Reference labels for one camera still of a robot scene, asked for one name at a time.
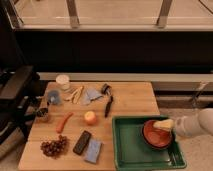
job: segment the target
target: blue cloth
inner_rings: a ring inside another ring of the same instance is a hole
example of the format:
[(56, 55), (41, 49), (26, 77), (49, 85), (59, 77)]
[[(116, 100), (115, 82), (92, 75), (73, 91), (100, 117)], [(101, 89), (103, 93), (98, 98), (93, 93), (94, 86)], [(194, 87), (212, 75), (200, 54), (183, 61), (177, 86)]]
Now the blue cloth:
[(85, 161), (95, 164), (97, 162), (100, 149), (101, 149), (101, 142), (95, 139), (91, 139), (84, 158)]
[(102, 94), (100, 92), (98, 92), (94, 88), (89, 88), (89, 89), (86, 90), (86, 92), (84, 94), (82, 104), (83, 105), (89, 105), (92, 100), (96, 100), (100, 97), (102, 97)]

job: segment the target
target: green container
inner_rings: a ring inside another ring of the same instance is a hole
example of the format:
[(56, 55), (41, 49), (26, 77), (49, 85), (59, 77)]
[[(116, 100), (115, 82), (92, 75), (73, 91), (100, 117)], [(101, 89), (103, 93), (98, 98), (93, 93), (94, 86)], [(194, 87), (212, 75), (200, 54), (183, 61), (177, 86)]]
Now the green container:
[(119, 116), (112, 120), (115, 166), (118, 171), (183, 169), (186, 161), (178, 143), (173, 141), (164, 150), (151, 148), (141, 135), (143, 124), (166, 116)]

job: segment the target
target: jar lid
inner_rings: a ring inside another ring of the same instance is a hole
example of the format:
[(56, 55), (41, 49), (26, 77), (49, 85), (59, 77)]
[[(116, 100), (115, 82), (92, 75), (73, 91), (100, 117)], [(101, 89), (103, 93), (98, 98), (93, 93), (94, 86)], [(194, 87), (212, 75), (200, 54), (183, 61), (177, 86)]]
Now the jar lid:
[(69, 81), (70, 81), (70, 78), (69, 78), (68, 75), (58, 75), (58, 76), (56, 77), (56, 82), (57, 82), (58, 84), (66, 84), (66, 83), (68, 83)]

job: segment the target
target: red grapes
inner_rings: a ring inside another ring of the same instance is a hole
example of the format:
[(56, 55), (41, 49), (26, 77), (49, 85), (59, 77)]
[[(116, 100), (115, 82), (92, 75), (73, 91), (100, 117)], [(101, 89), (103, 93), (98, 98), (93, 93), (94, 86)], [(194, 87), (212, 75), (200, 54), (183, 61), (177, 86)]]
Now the red grapes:
[(59, 140), (52, 140), (51, 142), (42, 142), (41, 150), (43, 154), (48, 157), (58, 157), (63, 153), (68, 144), (68, 138), (66, 136), (59, 135)]

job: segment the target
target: yellow object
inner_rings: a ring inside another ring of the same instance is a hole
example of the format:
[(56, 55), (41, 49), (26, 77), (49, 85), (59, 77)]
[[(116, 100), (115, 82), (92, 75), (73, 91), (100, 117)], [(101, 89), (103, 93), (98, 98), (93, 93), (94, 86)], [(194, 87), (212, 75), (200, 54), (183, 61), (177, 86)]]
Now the yellow object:
[(84, 89), (84, 86), (77, 88), (71, 95), (66, 97), (64, 100), (71, 101), (73, 104), (76, 104), (81, 97), (81, 93)]
[(156, 121), (153, 124), (154, 128), (162, 129), (165, 131), (171, 131), (172, 128), (174, 127), (174, 121), (172, 119), (166, 119), (163, 121)]

